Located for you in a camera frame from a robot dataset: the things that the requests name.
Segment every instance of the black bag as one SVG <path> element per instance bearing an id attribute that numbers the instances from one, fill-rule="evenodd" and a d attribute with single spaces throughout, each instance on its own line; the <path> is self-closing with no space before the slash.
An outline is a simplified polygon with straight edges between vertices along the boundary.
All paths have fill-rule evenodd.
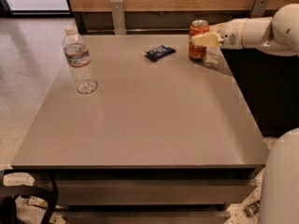
<path id="1" fill-rule="evenodd" d="M 46 201 L 48 205 L 41 223 L 49 224 L 58 199 L 58 188 L 53 178 L 48 175 L 42 176 L 43 179 L 50 181 L 51 190 L 36 186 L 5 186 L 4 176 L 11 173 L 20 173 L 20 171 L 0 171 L 0 224 L 22 223 L 17 219 L 17 205 L 15 202 L 19 196 L 34 196 Z"/>

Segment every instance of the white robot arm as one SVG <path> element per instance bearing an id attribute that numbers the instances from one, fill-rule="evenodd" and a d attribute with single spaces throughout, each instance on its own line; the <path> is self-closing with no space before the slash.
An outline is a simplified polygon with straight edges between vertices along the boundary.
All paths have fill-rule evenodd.
<path id="1" fill-rule="evenodd" d="M 299 56 L 299 4 L 282 7 L 272 18 L 237 19 L 192 37 L 195 46 L 258 49 L 277 56 Z"/>

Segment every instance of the red can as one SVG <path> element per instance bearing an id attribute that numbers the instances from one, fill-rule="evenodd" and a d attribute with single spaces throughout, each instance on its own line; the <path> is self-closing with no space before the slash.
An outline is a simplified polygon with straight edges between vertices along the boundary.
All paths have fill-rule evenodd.
<path id="1" fill-rule="evenodd" d="M 203 34 L 209 30 L 208 22 L 205 20 L 196 20 L 190 26 L 189 31 L 189 57 L 195 60 L 204 60 L 206 58 L 206 47 L 198 47 L 192 44 L 191 37 Z"/>

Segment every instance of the candy bar wrapper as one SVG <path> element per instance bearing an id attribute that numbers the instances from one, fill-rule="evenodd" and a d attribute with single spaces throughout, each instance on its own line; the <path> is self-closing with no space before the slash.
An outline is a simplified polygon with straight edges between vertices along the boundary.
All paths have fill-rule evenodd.
<path id="1" fill-rule="evenodd" d="M 162 59 L 163 57 L 176 52 L 175 49 L 169 48 L 166 45 L 161 45 L 158 48 L 151 49 L 149 51 L 146 51 L 146 56 L 152 61 L 157 62 L 158 60 Z"/>

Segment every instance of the concrete floor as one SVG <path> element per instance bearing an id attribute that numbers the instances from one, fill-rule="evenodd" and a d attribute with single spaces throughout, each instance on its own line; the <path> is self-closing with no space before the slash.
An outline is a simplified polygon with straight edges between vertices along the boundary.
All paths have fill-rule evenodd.
<path id="1" fill-rule="evenodd" d="M 73 19 L 0 19 L 0 169 L 8 168 L 27 134 L 38 109 L 62 65 L 67 65 L 62 39 L 64 27 Z M 265 138 L 271 147 L 275 138 Z M 226 224 L 255 224 L 257 215 L 246 217 L 243 209 L 259 199 L 263 172 L 256 178 L 258 188 L 242 204 L 229 208 Z M 12 175 L 7 184 L 30 184 L 25 175 Z M 36 210 L 20 202 L 22 218 L 38 223 Z"/>

